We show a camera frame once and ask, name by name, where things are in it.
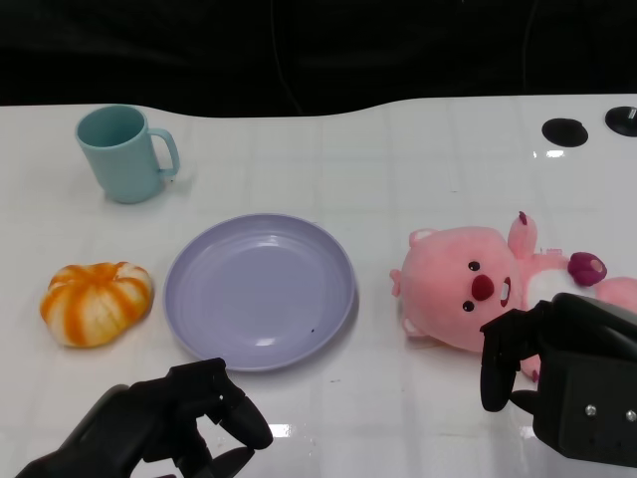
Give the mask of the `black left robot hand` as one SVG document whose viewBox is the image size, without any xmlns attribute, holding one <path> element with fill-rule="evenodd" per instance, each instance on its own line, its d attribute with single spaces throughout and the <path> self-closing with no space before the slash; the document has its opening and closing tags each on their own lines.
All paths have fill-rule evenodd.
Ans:
<svg viewBox="0 0 637 478">
<path fill-rule="evenodd" d="M 197 420 L 207 416 L 240 442 L 213 457 Z M 172 367 L 162 378 L 109 389 L 54 452 L 22 477 L 128 477 L 139 462 L 169 459 L 182 477 L 234 477 L 274 441 L 253 401 L 212 358 Z"/>
</svg>

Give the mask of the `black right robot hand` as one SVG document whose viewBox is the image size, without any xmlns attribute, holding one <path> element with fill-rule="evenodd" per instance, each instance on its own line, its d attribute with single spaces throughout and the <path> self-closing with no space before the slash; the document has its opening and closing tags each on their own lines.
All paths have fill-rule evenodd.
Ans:
<svg viewBox="0 0 637 478">
<path fill-rule="evenodd" d="M 535 436 L 578 460 L 636 464 L 636 316 L 560 293 L 483 325 L 481 400 L 531 414 Z"/>
</svg>

